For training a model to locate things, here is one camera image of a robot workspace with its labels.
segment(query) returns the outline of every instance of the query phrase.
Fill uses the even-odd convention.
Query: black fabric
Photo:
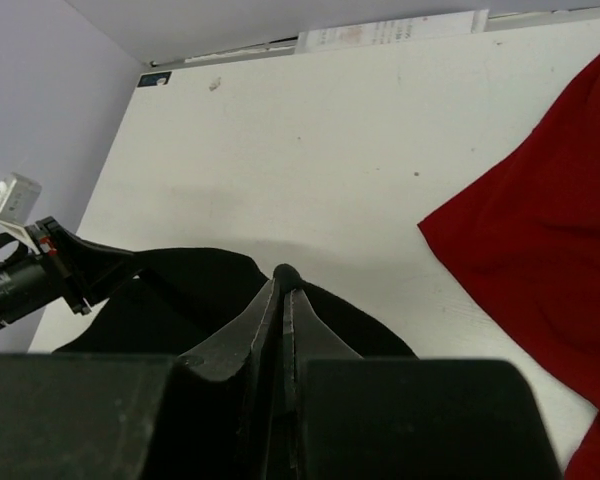
[[[267,280],[251,258],[226,250],[179,248],[137,255],[153,277],[187,299],[187,312],[142,279],[130,280],[86,332],[57,352],[181,354],[240,314]],[[398,336],[353,305],[310,283],[304,290],[317,315],[363,357],[414,355]]]

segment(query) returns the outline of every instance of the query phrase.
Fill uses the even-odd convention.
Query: red cloth
[[[516,151],[419,226],[474,300],[600,410],[600,55]],[[600,479],[600,414],[566,478]]]

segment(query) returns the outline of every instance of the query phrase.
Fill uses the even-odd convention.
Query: white paper
[[[295,53],[407,42],[484,31],[488,10],[405,18],[301,33]]]

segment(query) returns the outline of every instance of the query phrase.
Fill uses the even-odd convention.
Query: white table
[[[594,409],[469,298],[416,224],[524,140],[599,52],[592,20],[174,71],[136,90],[78,233],[226,248],[267,274],[288,262],[422,357],[508,359],[564,465]],[[90,321],[56,302],[31,350]]]

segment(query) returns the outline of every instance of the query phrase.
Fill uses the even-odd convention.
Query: wall
[[[63,0],[0,0],[0,174],[42,183],[32,221],[77,228],[143,69]],[[26,350],[40,316],[0,351]]]
[[[527,12],[600,0],[67,0],[128,53],[165,63],[315,28],[491,8]]]

